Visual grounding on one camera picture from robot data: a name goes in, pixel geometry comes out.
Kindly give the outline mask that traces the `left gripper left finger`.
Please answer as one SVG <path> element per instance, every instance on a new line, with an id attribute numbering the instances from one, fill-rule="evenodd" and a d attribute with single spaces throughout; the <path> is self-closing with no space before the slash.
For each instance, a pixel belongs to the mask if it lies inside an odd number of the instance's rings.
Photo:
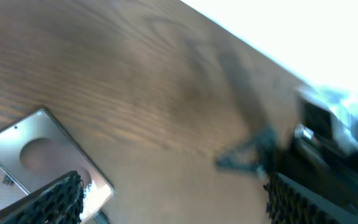
<path id="1" fill-rule="evenodd" d="M 81 223 L 83 181 L 69 171 L 51 183 L 0 210 L 0 224 Z"/>

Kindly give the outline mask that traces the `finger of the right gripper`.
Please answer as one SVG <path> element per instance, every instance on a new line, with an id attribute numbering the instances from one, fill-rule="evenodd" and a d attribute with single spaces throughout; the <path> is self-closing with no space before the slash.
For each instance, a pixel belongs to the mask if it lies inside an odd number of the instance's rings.
<path id="1" fill-rule="evenodd" d="M 250 139 L 219 153 L 214 163 L 218 169 L 267 177 L 275 168 L 277 149 L 276 132 L 273 128 L 266 127 Z"/>

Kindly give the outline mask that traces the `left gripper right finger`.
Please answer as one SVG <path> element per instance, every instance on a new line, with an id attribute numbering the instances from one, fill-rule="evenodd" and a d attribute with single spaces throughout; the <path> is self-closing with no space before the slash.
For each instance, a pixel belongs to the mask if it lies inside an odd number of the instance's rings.
<path id="1" fill-rule="evenodd" d="M 266 214 L 271 224 L 358 224 L 346 211 L 281 173 L 263 185 L 268 193 Z"/>

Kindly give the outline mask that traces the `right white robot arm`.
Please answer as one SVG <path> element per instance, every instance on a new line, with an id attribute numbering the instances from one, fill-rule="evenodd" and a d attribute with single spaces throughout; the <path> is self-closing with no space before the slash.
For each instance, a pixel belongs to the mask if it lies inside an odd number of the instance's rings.
<path id="1" fill-rule="evenodd" d="M 266 212 L 273 223 L 358 223 L 358 152 L 299 125 L 281 147 L 266 128 L 216 158 L 219 168 L 268 179 Z"/>

